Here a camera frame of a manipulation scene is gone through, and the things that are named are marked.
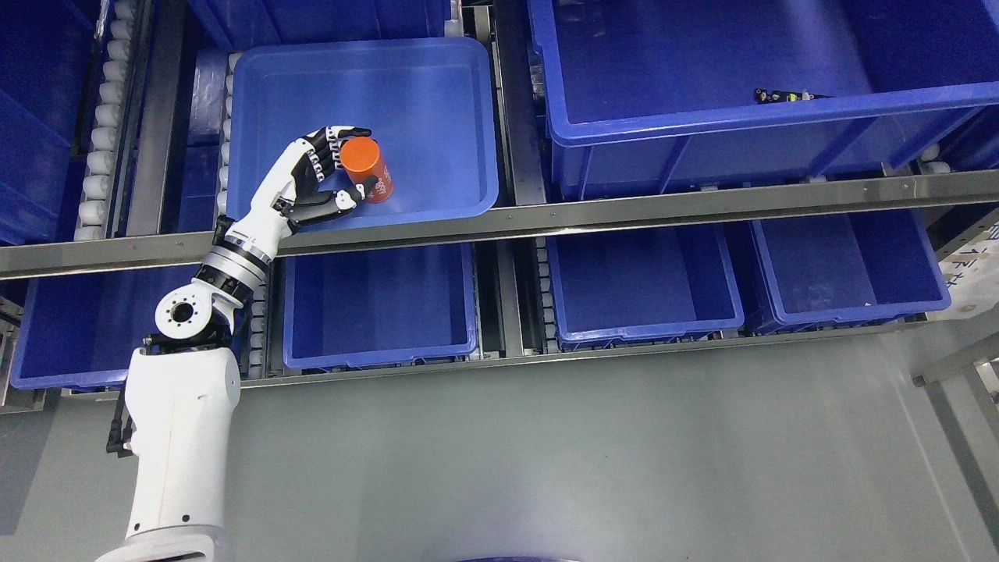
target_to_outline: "robotic arm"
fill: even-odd
[[[267,279],[283,238],[302,226],[358,207],[377,184],[369,178],[337,192],[319,184],[340,169],[358,127],[326,127],[285,149],[257,189],[247,216],[217,236],[189,285],[156,305],[159,333],[147,336],[129,365],[125,402],[139,457],[125,543],[98,562],[232,560],[223,527],[229,425],[240,399],[230,345],[234,315]]]

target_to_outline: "blue storage crate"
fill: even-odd
[[[528,6],[565,199],[897,168],[999,103],[982,0]],[[756,88],[834,97],[756,105]]]
[[[955,171],[999,167],[999,107],[986,108],[942,144],[940,159]]]
[[[459,358],[476,349],[472,246],[290,258],[285,364],[371,367]]]
[[[189,0],[216,45],[245,51],[365,39],[441,37],[450,0]]]
[[[14,350],[16,388],[120,385],[132,351],[156,330],[153,308],[197,266],[33,279]]]
[[[752,332],[882,324],[950,306],[913,211],[770,219],[727,229]]]
[[[299,136],[326,125],[372,129],[395,192],[304,231],[480,215],[500,192],[490,59],[468,37],[260,47],[240,59],[233,92],[228,212]],[[324,189],[350,186],[346,173]]]
[[[0,241],[56,236],[98,5],[0,2]]]
[[[701,338],[743,323],[718,225],[559,236],[547,250],[563,348]]]

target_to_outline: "metal rail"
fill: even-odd
[[[564,361],[585,361],[590,359],[607,359],[632,355],[654,355],[661,353],[682,353],[704,349],[731,349],[753,345],[775,345],[833,338],[857,337],[872,334],[886,334],[910,330],[925,325],[925,322],[893,322],[881,326],[865,326],[860,328],[827,328],[809,332],[774,334],[769,336],[718,338],[676,343],[630,345],[607,349],[592,349],[585,351],[569,351],[564,353],[549,353],[545,355],[507,356],[496,359],[481,359],[478,361],[458,361],[455,363],[434,363],[427,365],[407,365],[402,367],[385,367],[376,369],[340,371],[332,373],[296,374],[291,376],[272,376],[264,379],[244,380],[241,386],[248,388],[267,388],[274,386],[291,386],[298,384],[316,384],[333,381],[356,380],[379,377],[395,377],[400,375],[459,373],[471,369],[490,369],[508,367],[511,365],[533,365],[540,363],[560,363]],[[113,400],[117,391],[80,393],[63,390],[63,397],[80,400]]]
[[[472,218],[304,232],[280,257],[999,201],[999,170],[497,207]],[[0,279],[198,263],[210,232],[0,248]]]

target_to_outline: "metal frame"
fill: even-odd
[[[286,239],[279,257],[999,201],[999,170],[495,207],[472,218]],[[0,280],[198,263],[211,232],[0,248]]]
[[[466,15],[471,15],[476,20],[472,22],[475,23],[473,27],[478,31],[480,38],[490,42],[493,48],[497,82],[497,119],[501,132],[499,138],[501,153],[498,158],[505,171],[502,179],[506,185],[505,197],[501,201],[510,205],[498,206],[480,216],[466,219],[302,233],[287,239],[281,246],[279,256],[499,241],[496,245],[496,295],[482,296],[499,299],[496,303],[483,304],[483,306],[496,305],[500,311],[497,327],[501,334],[499,348],[480,350],[485,359],[475,361],[302,375],[284,369],[280,363],[281,326],[280,322],[274,319],[281,317],[279,315],[284,303],[281,302],[283,294],[281,280],[277,279],[273,283],[272,302],[268,306],[268,316],[272,320],[267,323],[268,341],[265,348],[268,350],[268,361],[265,378],[246,381],[244,384],[247,388],[411,372],[772,344],[908,328],[918,323],[817,330],[767,337],[732,338],[732,334],[726,334],[725,337],[717,335],[714,339],[699,342],[544,354],[544,350],[536,342],[540,338],[525,338],[528,333],[544,333],[543,325],[532,325],[542,322],[543,313],[533,310],[539,308],[539,303],[535,305],[533,301],[541,299],[525,295],[527,292],[525,286],[531,283],[537,284],[538,272],[536,266],[533,268],[534,271],[531,271],[530,267],[525,265],[526,260],[517,259],[522,256],[515,250],[524,243],[514,242],[511,239],[897,208],[991,205],[999,202],[999,171],[983,171],[941,175],[892,175],[829,183],[800,183],[545,204],[544,174],[540,158],[542,146],[535,127],[534,92],[527,56],[524,7],[521,2],[515,0],[497,0],[485,12],[482,8],[479,6],[476,10],[467,10]],[[486,19],[478,17],[483,13],[490,17]],[[179,18],[183,21],[182,14],[178,15],[175,12],[175,16],[174,19]],[[171,61],[177,64],[171,64],[170,68],[180,64],[180,58],[174,58],[177,60],[172,58]],[[173,76],[171,80],[176,82],[180,78]],[[175,117],[174,112],[163,112],[160,119],[164,122],[155,127],[155,123],[152,122],[155,116],[147,113],[143,115],[143,128],[158,130],[172,127],[176,124]],[[167,152],[159,150],[165,146],[158,145],[158,149],[154,151],[152,157],[157,162],[168,160]],[[156,169],[166,170],[164,166],[157,166]],[[161,174],[157,174],[156,178],[158,184],[162,183]],[[0,280],[193,264],[208,253],[211,238],[210,232],[197,232],[5,247],[0,248]]]

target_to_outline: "orange cup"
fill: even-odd
[[[392,174],[385,166],[382,149],[378,143],[369,137],[356,137],[344,143],[340,149],[340,163],[347,170],[351,181],[358,184],[371,176],[378,178],[378,184],[372,189],[369,203],[381,203],[392,195],[394,185]]]

